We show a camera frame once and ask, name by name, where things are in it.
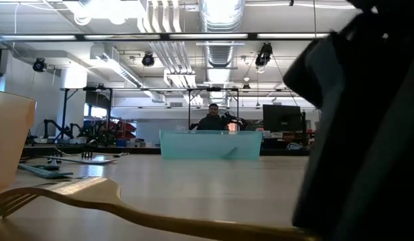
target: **wooden table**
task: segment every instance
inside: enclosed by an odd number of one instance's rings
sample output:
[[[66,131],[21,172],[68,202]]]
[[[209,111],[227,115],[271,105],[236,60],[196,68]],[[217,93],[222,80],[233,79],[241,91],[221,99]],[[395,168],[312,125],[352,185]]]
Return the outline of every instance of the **wooden table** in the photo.
[[[45,159],[29,164],[45,163]],[[261,157],[260,161],[162,160],[129,155],[106,166],[63,163],[74,176],[115,180],[122,199],[137,209],[183,218],[290,226],[307,157]],[[18,170],[12,187],[48,182]],[[205,240],[140,227],[112,214],[84,210],[44,197],[7,219],[0,240]]]

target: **fork tine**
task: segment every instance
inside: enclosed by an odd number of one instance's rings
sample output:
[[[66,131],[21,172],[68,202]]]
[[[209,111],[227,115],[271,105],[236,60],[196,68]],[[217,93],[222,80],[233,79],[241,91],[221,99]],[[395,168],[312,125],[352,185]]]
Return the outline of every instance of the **fork tine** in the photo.
[[[18,202],[15,205],[12,205],[12,207],[7,208],[2,214],[2,218],[6,218],[7,216],[11,215],[13,212],[17,211],[18,209],[22,208],[29,202],[33,201],[34,199],[38,198],[38,195],[31,195],[24,200],[18,200]]]
[[[0,216],[3,212],[6,212],[9,208],[12,208],[15,204],[18,204],[21,200],[23,201],[30,196],[32,196],[32,194],[19,194],[7,199],[6,202],[3,202],[0,205]]]

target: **computer monitor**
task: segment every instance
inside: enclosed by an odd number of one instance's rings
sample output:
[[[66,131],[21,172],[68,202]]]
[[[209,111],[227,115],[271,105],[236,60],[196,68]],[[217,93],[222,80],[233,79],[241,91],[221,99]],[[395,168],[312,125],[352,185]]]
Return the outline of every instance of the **computer monitor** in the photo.
[[[271,132],[302,131],[299,106],[263,105],[263,129]]]

